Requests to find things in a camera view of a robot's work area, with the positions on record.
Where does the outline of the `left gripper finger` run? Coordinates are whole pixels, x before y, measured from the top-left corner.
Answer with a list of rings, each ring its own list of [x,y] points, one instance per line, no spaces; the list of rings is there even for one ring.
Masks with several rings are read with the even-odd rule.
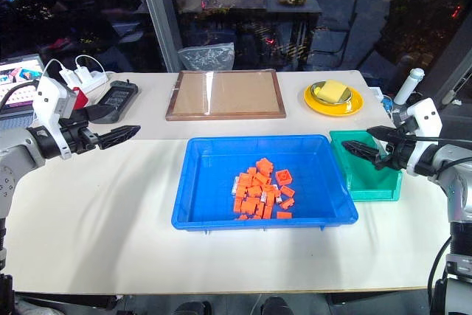
[[[124,125],[97,137],[100,150],[111,148],[133,138],[141,129],[140,125]]]
[[[93,123],[108,123],[107,116],[111,114],[109,105],[90,105],[85,108],[73,110],[73,119],[75,121],[87,120]]]

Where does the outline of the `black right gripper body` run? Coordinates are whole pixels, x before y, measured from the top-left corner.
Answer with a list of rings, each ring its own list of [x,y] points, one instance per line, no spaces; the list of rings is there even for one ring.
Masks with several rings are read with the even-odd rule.
[[[392,168],[393,170],[401,170],[406,167],[409,156],[406,155],[409,146],[406,141],[406,129],[396,128],[398,130],[399,141],[398,142],[386,142],[384,150],[386,153],[382,156],[386,160],[386,167]]]

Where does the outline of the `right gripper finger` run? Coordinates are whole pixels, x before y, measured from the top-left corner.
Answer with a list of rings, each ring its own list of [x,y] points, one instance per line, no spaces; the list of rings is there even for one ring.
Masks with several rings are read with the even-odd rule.
[[[372,148],[369,145],[355,140],[343,141],[341,145],[352,155],[369,161],[376,168],[386,167],[386,160],[382,158],[381,153],[377,148]]]
[[[367,133],[372,137],[383,142],[398,142],[399,135],[396,128],[390,128],[387,126],[375,126],[367,129]]]

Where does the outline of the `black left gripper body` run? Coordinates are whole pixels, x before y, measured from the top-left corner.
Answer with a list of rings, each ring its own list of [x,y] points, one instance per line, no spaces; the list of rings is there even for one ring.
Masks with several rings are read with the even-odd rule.
[[[60,119],[60,132],[72,153],[82,154],[99,144],[98,135],[89,130],[88,120]]]

